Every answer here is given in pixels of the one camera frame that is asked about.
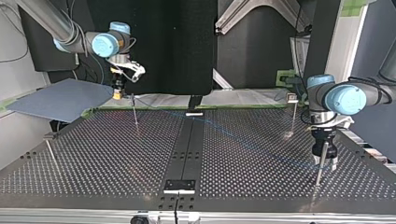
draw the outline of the robot end effector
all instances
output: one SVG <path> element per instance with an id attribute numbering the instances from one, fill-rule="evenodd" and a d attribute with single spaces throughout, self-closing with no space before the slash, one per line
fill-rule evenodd
<path id="1" fill-rule="evenodd" d="M 77 23 L 49 0 L 16 0 L 16 3 L 52 35 L 57 49 L 68 53 L 85 53 L 86 56 L 94 53 L 107 58 L 107 61 L 115 67 L 112 69 L 116 74 L 115 89 L 123 87 L 126 79 L 136 82 L 146 73 L 143 66 L 129 59 L 129 51 L 135 39 L 131 38 L 131 28 L 128 24 L 113 21 L 107 33 L 84 33 Z M 133 70 L 132 78 L 122 69 Z"/>
<path id="2" fill-rule="evenodd" d="M 337 148 L 332 140 L 337 126 L 344 123 L 347 128 L 353 123 L 350 116 L 366 106 L 390 104 L 396 99 L 395 43 L 376 77 L 350 77 L 348 81 L 338 84 L 331 75 L 313 76 L 307 80 L 311 132 L 316 139 L 312 153 L 316 164 L 320 157 L 325 156 L 325 159 L 332 161 L 332 168 L 335 169 Z M 323 155 L 325 145 L 328 150 Z"/>

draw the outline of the metal bracket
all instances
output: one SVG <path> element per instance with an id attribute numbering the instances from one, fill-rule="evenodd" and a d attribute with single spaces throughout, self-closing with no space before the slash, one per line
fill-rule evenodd
<path id="1" fill-rule="evenodd" d="M 213 80 L 216 81 L 216 83 L 218 83 L 224 91 L 232 91 L 233 90 L 233 86 L 224 79 L 224 77 L 222 77 L 218 71 L 216 71 L 216 69 L 213 69 Z"/>
<path id="2" fill-rule="evenodd" d="M 47 147 L 49 148 L 49 153 L 53 160 L 56 160 L 55 154 L 53 153 L 52 146 L 50 142 L 55 140 L 59 136 L 59 133 L 47 133 L 44 135 L 43 140 L 46 142 Z"/>
<path id="3" fill-rule="evenodd" d="M 300 5 L 296 0 L 234 0 L 219 21 L 216 22 L 216 33 L 227 34 L 242 18 L 256 7 L 272 7 L 293 27 L 296 24 L 300 9 Z M 301 11 L 297 31 L 303 31 L 309 24 L 310 20 Z"/>
<path id="4" fill-rule="evenodd" d="M 195 180 L 167 180 L 163 190 L 165 194 L 194 194 Z"/>

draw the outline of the perforated metal table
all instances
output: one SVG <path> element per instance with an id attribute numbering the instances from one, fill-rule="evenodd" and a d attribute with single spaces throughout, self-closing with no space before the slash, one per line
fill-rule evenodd
<path id="1" fill-rule="evenodd" d="M 292 109 L 96 111 L 0 171 L 0 208 L 396 215 L 396 175 L 339 133 L 338 168 L 318 168 Z M 195 180 L 165 195 L 166 180 Z"/>

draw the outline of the metal rod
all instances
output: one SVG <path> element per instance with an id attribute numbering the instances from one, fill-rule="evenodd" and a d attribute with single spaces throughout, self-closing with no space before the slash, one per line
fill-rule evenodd
<path id="1" fill-rule="evenodd" d="M 16 2 L 53 38 L 65 41 L 73 34 L 70 20 L 49 0 L 16 0 Z"/>
<path id="2" fill-rule="evenodd" d="M 319 165 L 319 171 L 318 171 L 318 178 L 317 178 L 317 186 L 320 186 L 320 179 L 323 174 L 323 168 L 324 168 L 324 162 L 326 161 L 326 155 L 327 155 L 327 149 L 329 148 L 329 143 L 324 142 L 323 144 L 323 149 L 322 149 L 322 154 L 320 157 L 320 165 Z"/>
<path id="3" fill-rule="evenodd" d="M 53 154 L 52 147 L 50 146 L 50 141 L 49 141 L 49 140 L 46 140 L 46 143 L 47 143 L 47 147 L 49 148 L 50 156 L 51 156 L 54 160 L 56 160 L 55 154 Z"/>
<path id="4" fill-rule="evenodd" d="M 294 104 L 294 111 L 293 111 L 293 124 L 294 124 L 294 120 L 296 119 L 296 113 L 297 113 L 297 103 Z"/>

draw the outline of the white wall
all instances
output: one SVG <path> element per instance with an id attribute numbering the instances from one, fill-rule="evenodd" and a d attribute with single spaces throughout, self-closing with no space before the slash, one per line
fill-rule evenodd
<path id="1" fill-rule="evenodd" d="M 335 76 L 336 82 L 346 81 L 350 77 L 366 12 L 367 6 L 357 17 L 338 17 L 326 67 L 326 74 Z"/>
<path id="2" fill-rule="evenodd" d="M 17 9 L 15 1 L 0 0 Z M 2 9 L 21 28 L 21 23 L 7 8 Z M 18 58 L 25 52 L 26 40 L 0 13 L 0 61 Z M 45 73 L 35 72 L 30 53 L 13 63 L 0 63 L 0 104 L 48 84 Z M 0 111 L 0 169 L 25 151 L 37 146 L 50 132 L 49 121 L 10 111 Z"/>

